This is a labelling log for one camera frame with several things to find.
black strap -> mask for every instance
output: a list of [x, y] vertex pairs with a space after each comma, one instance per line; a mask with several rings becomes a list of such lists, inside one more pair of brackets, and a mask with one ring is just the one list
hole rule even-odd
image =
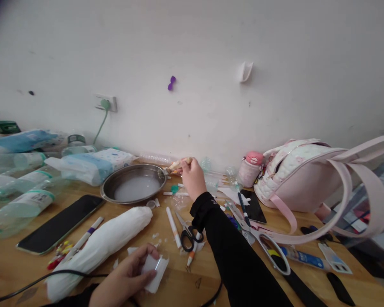
[[[276, 262], [277, 266], [282, 270], [286, 270], [285, 262], [282, 258], [276, 255], [272, 255], [273, 260]], [[306, 307], [327, 307], [322, 300], [320, 300], [310, 289], [306, 286], [304, 282], [296, 275], [296, 273], [291, 270], [289, 276], [283, 275], [288, 284], [295, 291], [297, 296], [303, 302]]]
[[334, 273], [327, 273], [327, 278], [333, 286], [334, 291], [340, 301], [346, 303], [349, 306], [355, 306], [353, 299], [350, 294], [347, 292], [346, 287], [343, 285], [341, 280]]

smartphone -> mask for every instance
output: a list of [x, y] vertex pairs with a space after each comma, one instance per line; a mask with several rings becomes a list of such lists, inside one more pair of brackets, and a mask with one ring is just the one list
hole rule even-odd
[[247, 190], [242, 190], [241, 193], [244, 197], [250, 198], [250, 206], [245, 206], [249, 220], [266, 224], [266, 218], [263, 214], [262, 208], [260, 207], [259, 201], [257, 200], [256, 193]]
[[84, 195], [21, 240], [16, 248], [35, 255], [48, 253], [103, 203], [100, 197]]

folded umbrella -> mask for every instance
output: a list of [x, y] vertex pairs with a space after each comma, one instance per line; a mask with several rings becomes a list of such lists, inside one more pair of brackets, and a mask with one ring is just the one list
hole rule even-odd
[[[72, 269], [90, 273], [111, 254], [120, 250], [149, 224], [152, 211], [148, 207], [134, 207], [109, 220], [99, 227], [88, 239], [84, 248], [70, 261], [58, 265], [54, 271]], [[52, 302], [67, 297], [81, 281], [82, 277], [73, 274], [50, 276], [47, 283], [47, 296]]]

pink backpack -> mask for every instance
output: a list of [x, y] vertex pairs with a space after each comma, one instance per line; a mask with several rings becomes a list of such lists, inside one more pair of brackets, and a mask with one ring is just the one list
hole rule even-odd
[[[290, 233], [284, 235], [259, 225], [260, 230], [277, 243], [303, 244], [316, 240], [330, 229], [348, 237], [372, 237], [384, 230], [384, 186], [366, 166], [384, 157], [384, 136], [349, 150], [331, 148], [318, 139], [294, 140], [265, 152], [264, 157], [270, 162], [264, 176], [254, 185], [255, 193], [266, 206], [279, 209], [291, 226]], [[335, 227], [350, 200], [351, 171], [365, 185], [370, 203], [370, 223], [361, 234]], [[341, 186], [343, 199], [337, 214], [318, 231], [293, 236], [297, 221], [292, 211], [315, 213]]]

black-handled scissors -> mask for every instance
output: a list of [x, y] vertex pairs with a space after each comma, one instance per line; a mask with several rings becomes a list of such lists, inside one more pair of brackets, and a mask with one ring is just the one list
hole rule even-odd
[[194, 241], [198, 243], [202, 242], [204, 240], [204, 235], [202, 234], [201, 238], [197, 239], [194, 231], [196, 231], [197, 234], [198, 229], [193, 225], [187, 225], [183, 218], [181, 218], [177, 212], [175, 213], [183, 228], [180, 234], [180, 243], [186, 252], [191, 252], [193, 250]]

